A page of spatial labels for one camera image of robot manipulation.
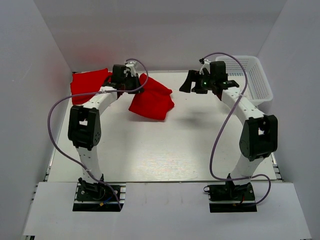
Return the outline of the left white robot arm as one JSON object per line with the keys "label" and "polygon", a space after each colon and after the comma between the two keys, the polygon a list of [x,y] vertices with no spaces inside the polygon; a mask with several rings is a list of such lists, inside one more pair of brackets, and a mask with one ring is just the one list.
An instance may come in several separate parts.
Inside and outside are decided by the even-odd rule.
{"label": "left white robot arm", "polygon": [[101,114],[115,102],[122,93],[140,94],[144,91],[136,72],[137,60],[128,59],[125,64],[115,64],[99,90],[87,102],[73,105],[70,109],[67,136],[75,147],[82,166],[82,180],[90,183],[88,193],[99,200],[105,196],[98,160],[97,145],[101,131]]}

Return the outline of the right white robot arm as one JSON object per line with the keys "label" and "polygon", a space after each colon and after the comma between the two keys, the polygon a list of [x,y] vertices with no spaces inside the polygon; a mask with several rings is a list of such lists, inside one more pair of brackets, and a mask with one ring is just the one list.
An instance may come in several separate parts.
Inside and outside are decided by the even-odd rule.
{"label": "right white robot arm", "polygon": [[239,139],[240,158],[225,182],[226,195],[236,200],[244,193],[259,164],[278,147],[278,120],[254,106],[235,80],[229,80],[224,61],[200,59],[200,70],[189,70],[180,92],[207,94],[212,92],[230,108],[242,124]]}

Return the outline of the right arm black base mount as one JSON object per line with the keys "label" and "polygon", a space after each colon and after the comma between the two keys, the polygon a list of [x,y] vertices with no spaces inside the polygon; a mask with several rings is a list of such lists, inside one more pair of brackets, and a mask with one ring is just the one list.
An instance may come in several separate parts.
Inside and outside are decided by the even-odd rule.
{"label": "right arm black base mount", "polygon": [[234,185],[210,184],[203,188],[208,194],[210,213],[254,213],[257,212],[256,198],[251,183]]}

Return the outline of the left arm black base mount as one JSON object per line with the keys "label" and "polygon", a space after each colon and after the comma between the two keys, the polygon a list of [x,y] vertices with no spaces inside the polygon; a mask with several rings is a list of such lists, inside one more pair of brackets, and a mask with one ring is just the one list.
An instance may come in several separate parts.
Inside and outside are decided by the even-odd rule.
{"label": "left arm black base mount", "polygon": [[78,179],[74,196],[73,212],[115,212],[119,213],[125,203],[125,184],[89,183]]}

